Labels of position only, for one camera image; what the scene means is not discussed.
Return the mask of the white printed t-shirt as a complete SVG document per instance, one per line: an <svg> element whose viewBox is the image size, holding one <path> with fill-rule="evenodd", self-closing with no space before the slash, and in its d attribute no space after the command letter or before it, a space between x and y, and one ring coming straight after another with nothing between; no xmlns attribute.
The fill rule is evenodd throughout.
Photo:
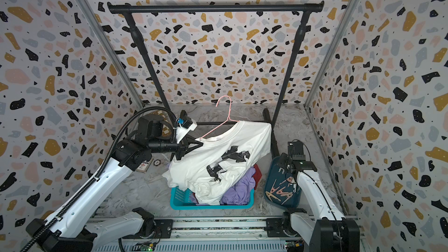
<svg viewBox="0 0 448 252"><path fill-rule="evenodd" d="M203 144L174 159L162 174L168 187L190 190L201 205L219 205L225 193L270 153L271 125L238 121L225 133L199 138Z"/></svg>

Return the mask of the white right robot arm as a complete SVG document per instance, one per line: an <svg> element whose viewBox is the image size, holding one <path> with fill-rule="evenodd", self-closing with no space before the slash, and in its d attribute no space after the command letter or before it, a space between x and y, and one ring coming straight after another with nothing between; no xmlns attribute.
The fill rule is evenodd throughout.
<svg viewBox="0 0 448 252"><path fill-rule="evenodd" d="M311 160L306 145L288 142L288 153L279 158L279 166L292 175L293 184L301 190L311 209L288 209L282 218L285 234L299 236L304 252L359 252L360 229L333 203Z"/></svg>

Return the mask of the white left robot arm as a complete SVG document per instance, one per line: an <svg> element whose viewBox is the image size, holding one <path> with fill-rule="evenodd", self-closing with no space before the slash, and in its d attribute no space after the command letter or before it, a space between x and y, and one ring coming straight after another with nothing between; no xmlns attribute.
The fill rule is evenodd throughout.
<svg viewBox="0 0 448 252"><path fill-rule="evenodd" d="M141 207L122 217L87 224L112 191L153 154L171 153L179 160L202 146L189 135L197 123L185 111L176 117L166 110L169 121L152 111L151 107L145 108L127 120L89 180L46 219L28 224L31 240L22 251L38 245L45 252L91 252L125 236L159 237L154 215Z"/></svg>

